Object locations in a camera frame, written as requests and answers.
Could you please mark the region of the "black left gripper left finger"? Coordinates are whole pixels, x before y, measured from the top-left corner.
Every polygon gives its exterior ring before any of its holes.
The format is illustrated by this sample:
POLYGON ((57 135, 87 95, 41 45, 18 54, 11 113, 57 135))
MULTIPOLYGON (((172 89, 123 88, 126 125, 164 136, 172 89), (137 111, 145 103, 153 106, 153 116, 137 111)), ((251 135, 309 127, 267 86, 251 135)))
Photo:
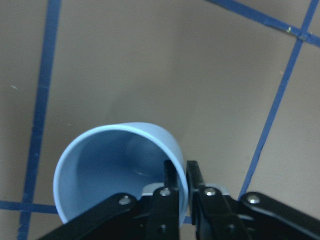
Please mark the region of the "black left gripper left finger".
POLYGON ((70 222, 42 236, 43 240, 178 240, 179 190, 177 171, 163 163, 164 185, 136 199, 117 193, 70 222))

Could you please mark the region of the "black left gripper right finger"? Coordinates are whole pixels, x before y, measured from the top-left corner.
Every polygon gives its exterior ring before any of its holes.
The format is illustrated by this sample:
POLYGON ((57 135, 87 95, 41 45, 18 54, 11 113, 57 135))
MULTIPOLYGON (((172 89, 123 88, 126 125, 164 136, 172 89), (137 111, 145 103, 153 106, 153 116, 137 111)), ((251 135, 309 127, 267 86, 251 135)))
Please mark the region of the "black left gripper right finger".
POLYGON ((198 162, 186 164, 191 222, 198 240, 318 240, 320 221, 260 192, 238 200, 206 184, 198 162))

